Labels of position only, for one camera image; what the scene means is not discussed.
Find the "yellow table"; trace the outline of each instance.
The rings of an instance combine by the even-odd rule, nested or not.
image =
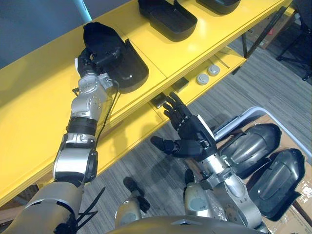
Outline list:
[[[218,16],[195,0],[179,1],[198,23],[193,34],[172,42],[139,14],[137,1],[116,8],[95,21],[129,38],[149,67],[146,83],[118,99],[109,119],[113,128],[98,146],[98,172],[104,171],[135,147],[167,118],[150,99],[169,93],[182,76],[189,81],[179,93],[189,104],[224,78],[245,59],[226,45],[289,0],[241,0],[238,8]],[[0,70],[0,206],[49,173],[70,117],[71,92],[79,76],[74,58],[84,48],[82,26],[55,39]],[[199,86],[195,77],[210,64],[221,73]]]

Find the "black tray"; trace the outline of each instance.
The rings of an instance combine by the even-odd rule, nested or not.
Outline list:
[[[121,93],[131,92],[146,81],[148,67],[130,41],[123,42],[113,28],[99,22],[88,23],[84,26],[83,40],[98,73],[107,72],[119,83]]]
[[[196,0],[217,14],[226,15],[237,8],[240,0]]]
[[[284,150],[250,178],[248,194],[263,216],[279,220],[301,195],[295,189],[305,174],[304,160],[298,149]]]
[[[269,161],[266,156],[277,149],[280,139],[277,125],[257,124],[221,147],[220,155],[239,177],[245,179]]]
[[[172,41],[184,40],[195,30],[197,18],[177,0],[173,5],[166,0],[138,0],[138,5],[151,26]]]

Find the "robot finger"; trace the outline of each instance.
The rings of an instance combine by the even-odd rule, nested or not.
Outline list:
[[[175,101],[175,104],[178,106],[180,104],[183,104],[183,101],[178,97],[177,94],[175,94],[174,92],[170,92],[170,97]]]
[[[173,115],[175,113],[175,111],[172,109],[171,106],[169,106],[167,103],[164,103],[162,105],[171,115]]]
[[[175,109],[176,108],[176,102],[170,98],[169,96],[166,97],[166,101]]]
[[[168,155],[172,154],[176,149],[175,143],[172,140],[164,140],[158,136],[152,136],[151,143]]]
[[[177,120],[177,122],[179,123],[183,123],[184,122],[184,115],[182,115],[180,112],[179,112],[179,109],[175,112],[175,119]]]
[[[171,124],[173,126],[174,129],[176,129],[177,131],[179,131],[179,128],[181,126],[181,122],[177,119],[176,115],[172,116],[170,118],[171,120]]]
[[[189,108],[186,105],[180,105],[177,112],[182,116],[183,119],[187,119],[192,115]]]
[[[167,116],[168,118],[171,118],[171,114],[167,110],[164,110],[164,115]]]

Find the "black stand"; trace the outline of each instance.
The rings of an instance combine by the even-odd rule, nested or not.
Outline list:
[[[244,58],[248,59],[253,52],[256,50],[256,48],[258,47],[258,45],[263,41],[263,39],[266,37],[266,35],[269,33],[269,31],[274,27],[274,25],[277,23],[277,21],[282,17],[282,15],[284,14],[284,12],[286,11],[287,7],[282,6],[274,15],[274,17],[272,18],[272,20],[270,21],[270,23],[268,24],[268,26],[263,30],[263,32],[260,34],[260,36],[258,37],[258,39],[255,41],[255,43],[251,46],[251,48],[249,50],[247,50],[247,43],[246,43],[246,34],[244,33],[242,35],[242,43],[243,43],[243,53],[244,53]],[[232,74],[235,75],[236,72],[240,69],[240,67],[238,67],[237,69],[235,69]]]
[[[280,54],[276,57],[277,61],[290,61],[290,62],[296,62],[299,64],[305,64],[310,67],[309,71],[307,71],[306,75],[302,78],[302,80],[307,80],[311,77],[311,61],[304,61],[298,58],[288,58],[284,57],[284,53],[288,51],[289,49],[295,47],[299,42],[304,40],[306,37],[311,36],[311,30],[301,21],[301,33],[300,35],[289,45],[287,46]]]

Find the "black chair leg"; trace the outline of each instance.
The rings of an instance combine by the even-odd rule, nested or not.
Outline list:
[[[283,55],[286,51],[288,51],[290,48],[297,45],[303,38],[305,38],[307,35],[305,33],[301,33],[289,46],[287,46],[277,57],[277,61],[283,60]]]
[[[302,78],[302,80],[303,80],[303,81],[306,81],[306,80],[310,79],[311,76],[312,76],[312,73],[311,73],[311,71],[310,71],[310,72],[308,72],[308,73],[306,74],[305,77]]]

